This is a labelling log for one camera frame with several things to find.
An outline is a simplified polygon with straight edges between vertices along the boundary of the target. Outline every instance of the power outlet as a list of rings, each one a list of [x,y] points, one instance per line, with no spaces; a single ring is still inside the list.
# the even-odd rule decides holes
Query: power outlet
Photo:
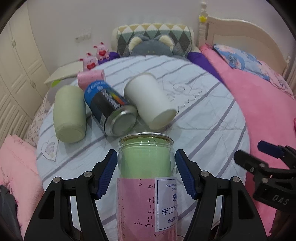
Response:
[[[88,39],[91,39],[91,33],[88,33],[88,34],[84,34],[84,35],[80,35],[78,37],[75,38],[75,42],[77,44],[81,43],[82,41],[84,40],[88,40]]]

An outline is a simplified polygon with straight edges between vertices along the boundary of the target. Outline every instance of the diamond patterned cushion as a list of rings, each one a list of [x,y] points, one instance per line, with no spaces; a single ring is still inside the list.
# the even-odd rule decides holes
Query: diamond patterned cushion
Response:
[[[143,23],[124,25],[118,28],[117,52],[123,56],[128,51],[128,44],[133,36],[142,34],[153,39],[161,34],[169,35],[184,57],[192,50],[191,33],[187,26],[181,24]]]

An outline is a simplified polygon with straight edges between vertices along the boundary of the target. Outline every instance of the plush toy ear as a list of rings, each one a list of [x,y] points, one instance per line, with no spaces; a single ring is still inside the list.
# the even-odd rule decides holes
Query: plush toy ear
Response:
[[[129,49],[130,53],[133,51],[134,47],[137,46],[141,42],[142,42],[142,39],[139,36],[133,37],[128,45],[128,49]]]
[[[173,51],[174,49],[174,42],[168,35],[162,35],[159,40],[160,42],[164,43],[165,45],[170,47],[170,50]]]

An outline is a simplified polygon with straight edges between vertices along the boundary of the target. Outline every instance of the blue gripper pad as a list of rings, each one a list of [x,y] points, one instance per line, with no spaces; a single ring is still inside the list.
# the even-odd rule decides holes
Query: blue gripper pad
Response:
[[[176,151],[176,155],[175,155],[176,165],[181,175],[187,194],[190,195],[193,199],[196,199],[197,192],[195,190],[195,180],[186,164],[186,161],[184,160],[181,154],[181,151],[183,150]]]
[[[116,165],[117,165],[117,152],[114,151],[99,179],[99,187],[96,193],[99,199],[101,199],[101,197],[106,194],[111,178],[113,176],[114,170],[116,168]]]
[[[273,156],[275,158],[281,158],[285,155],[285,153],[282,151],[280,147],[265,141],[259,141],[257,148],[259,151]]]

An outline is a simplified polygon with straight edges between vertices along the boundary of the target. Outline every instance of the clear plastic jar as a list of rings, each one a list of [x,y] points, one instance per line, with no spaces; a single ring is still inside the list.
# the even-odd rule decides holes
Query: clear plastic jar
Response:
[[[120,241],[176,241],[177,179],[173,140],[153,132],[119,141],[117,222]]]

